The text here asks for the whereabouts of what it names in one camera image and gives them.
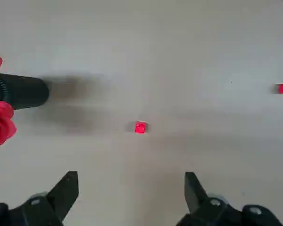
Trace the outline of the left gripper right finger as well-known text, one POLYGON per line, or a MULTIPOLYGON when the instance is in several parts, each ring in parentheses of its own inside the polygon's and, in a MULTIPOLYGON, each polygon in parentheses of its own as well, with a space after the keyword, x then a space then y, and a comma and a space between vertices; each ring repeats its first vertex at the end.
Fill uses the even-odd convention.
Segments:
POLYGON ((249 204, 237 210, 217 197, 209 197, 193 172, 185 172, 184 197, 189 209, 178 226, 281 226, 268 208, 249 204))

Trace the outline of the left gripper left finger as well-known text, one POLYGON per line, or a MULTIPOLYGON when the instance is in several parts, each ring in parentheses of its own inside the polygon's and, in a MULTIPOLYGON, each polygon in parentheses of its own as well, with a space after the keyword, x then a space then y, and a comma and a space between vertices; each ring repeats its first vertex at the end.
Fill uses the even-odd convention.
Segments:
POLYGON ((78 172, 68 171, 49 191, 10 209, 0 202, 0 226, 62 226, 79 195, 78 172))

